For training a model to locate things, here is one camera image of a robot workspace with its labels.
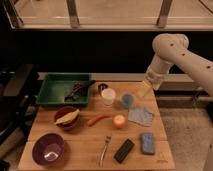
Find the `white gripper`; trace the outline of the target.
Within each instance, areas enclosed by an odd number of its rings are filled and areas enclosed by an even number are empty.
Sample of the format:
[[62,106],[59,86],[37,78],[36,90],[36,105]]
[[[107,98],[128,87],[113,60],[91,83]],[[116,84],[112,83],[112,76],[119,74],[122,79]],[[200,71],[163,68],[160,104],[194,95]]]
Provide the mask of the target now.
[[146,79],[142,81],[138,89],[138,96],[143,98],[152,88],[158,90],[164,81],[164,75],[156,73],[151,67],[146,71]]

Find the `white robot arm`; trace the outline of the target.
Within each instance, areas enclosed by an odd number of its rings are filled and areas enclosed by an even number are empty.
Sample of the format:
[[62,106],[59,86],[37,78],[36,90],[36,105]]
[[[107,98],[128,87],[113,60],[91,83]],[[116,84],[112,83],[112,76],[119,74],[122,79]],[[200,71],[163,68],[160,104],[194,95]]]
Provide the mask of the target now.
[[213,62],[188,50],[189,40],[184,34],[159,34],[152,41],[154,57],[137,96],[143,98],[149,91],[158,90],[173,65],[213,97]]

